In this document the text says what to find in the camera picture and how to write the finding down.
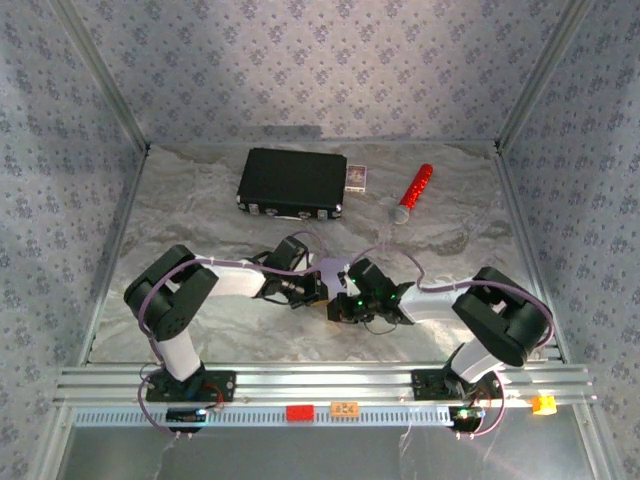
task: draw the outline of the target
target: red block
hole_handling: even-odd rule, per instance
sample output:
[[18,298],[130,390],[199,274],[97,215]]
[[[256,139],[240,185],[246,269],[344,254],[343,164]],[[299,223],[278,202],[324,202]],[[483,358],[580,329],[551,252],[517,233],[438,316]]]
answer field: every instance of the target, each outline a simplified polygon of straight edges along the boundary
[[313,405],[290,405],[287,407],[287,422],[313,422],[316,408]]

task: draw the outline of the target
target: black case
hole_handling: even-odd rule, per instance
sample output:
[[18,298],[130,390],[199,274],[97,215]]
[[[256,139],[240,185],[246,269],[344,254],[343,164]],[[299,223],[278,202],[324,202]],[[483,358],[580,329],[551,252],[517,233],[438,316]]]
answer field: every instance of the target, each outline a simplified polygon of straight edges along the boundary
[[238,208],[253,215],[339,218],[346,173],[342,155],[253,148],[240,180]]

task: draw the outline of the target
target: yellow object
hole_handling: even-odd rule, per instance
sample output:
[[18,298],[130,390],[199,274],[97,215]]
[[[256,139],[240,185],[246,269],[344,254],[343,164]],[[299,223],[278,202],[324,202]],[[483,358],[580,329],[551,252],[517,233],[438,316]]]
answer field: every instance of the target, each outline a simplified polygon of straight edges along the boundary
[[542,395],[531,400],[534,415],[553,415],[558,412],[556,399],[552,395]]
[[332,417],[356,418],[360,415],[360,406],[358,402],[331,402],[329,411]]

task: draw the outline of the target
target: wall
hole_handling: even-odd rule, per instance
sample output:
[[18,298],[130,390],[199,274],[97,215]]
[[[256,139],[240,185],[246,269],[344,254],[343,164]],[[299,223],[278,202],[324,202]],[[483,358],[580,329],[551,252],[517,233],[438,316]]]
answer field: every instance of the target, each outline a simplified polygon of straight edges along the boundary
[[596,0],[507,158],[572,358],[640,478],[640,4]]
[[151,143],[495,138],[564,0],[76,0]]
[[140,154],[44,0],[0,8],[0,478],[26,476]]

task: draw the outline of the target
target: red cylinder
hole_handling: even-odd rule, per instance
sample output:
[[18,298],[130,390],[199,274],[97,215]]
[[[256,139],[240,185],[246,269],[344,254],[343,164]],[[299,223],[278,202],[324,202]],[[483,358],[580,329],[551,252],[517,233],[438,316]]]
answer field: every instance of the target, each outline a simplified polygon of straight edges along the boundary
[[413,177],[413,182],[409,185],[404,197],[400,200],[399,205],[404,205],[409,210],[416,206],[416,202],[418,201],[418,197],[424,190],[424,187],[429,183],[429,179],[431,178],[431,174],[433,173],[433,167],[428,163],[422,164],[416,176]]

